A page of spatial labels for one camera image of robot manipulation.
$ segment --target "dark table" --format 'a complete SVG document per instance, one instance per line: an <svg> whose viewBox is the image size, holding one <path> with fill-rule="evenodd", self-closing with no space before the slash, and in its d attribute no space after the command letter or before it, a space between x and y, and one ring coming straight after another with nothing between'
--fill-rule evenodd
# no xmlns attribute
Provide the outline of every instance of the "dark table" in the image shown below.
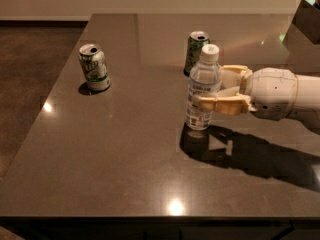
<svg viewBox="0 0 320 240"><path fill-rule="evenodd" d="M280 239L318 229L319 135L250 114L214 114L201 133L184 125L192 31L210 34L220 64L320 76L320 46L292 18L93 15L0 186L1 224L26 239ZM105 92L84 83L78 51L90 42L106 54Z"/></svg>

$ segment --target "plastic bottle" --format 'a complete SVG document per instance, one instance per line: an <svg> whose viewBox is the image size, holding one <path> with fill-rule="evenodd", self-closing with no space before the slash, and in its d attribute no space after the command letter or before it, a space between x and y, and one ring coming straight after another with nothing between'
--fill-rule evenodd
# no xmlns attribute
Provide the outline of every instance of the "plastic bottle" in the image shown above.
<svg viewBox="0 0 320 240"><path fill-rule="evenodd" d="M204 130L209 127L212 111L201 110L192 104L195 94L213 95L219 91L219 47L207 44L202 47L200 60L190 71L186 124L194 130Z"/></svg>

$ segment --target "soda can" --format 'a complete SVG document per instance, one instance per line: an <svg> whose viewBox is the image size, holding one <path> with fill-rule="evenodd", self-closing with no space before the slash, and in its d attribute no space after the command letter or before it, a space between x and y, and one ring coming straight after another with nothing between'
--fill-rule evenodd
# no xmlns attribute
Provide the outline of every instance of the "soda can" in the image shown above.
<svg viewBox="0 0 320 240"><path fill-rule="evenodd" d="M209 34L204 31L194 31L188 38L188 49L184 74L189 76L192 67L199 61L201 49L206 44L210 44Z"/></svg>
<svg viewBox="0 0 320 240"><path fill-rule="evenodd" d="M79 50L79 61L89 89L104 91L110 86L104 52L99 45L83 45Z"/></svg>

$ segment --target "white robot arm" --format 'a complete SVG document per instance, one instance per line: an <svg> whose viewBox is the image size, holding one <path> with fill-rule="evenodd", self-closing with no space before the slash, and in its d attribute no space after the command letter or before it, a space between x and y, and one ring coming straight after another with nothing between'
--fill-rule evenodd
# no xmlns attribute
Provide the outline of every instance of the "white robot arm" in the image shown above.
<svg viewBox="0 0 320 240"><path fill-rule="evenodd" d="M195 96L193 103L223 114L249 111L262 119L295 119L320 134L320 78L276 68L252 73L238 65L222 67L220 78L221 91L213 97Z"/></svg>

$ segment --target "bottle cap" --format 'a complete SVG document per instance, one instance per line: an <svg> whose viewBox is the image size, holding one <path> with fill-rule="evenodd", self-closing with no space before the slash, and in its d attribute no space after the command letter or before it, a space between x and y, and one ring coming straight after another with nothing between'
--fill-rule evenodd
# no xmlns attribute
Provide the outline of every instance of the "bottle cap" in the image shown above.
<svg viewBox="0 0 320 240"><path fill-rule="evenodd" d="M205 63L215 63L219 59L219 47L214 44L206 44L202 47L200 60Z"/></svg>

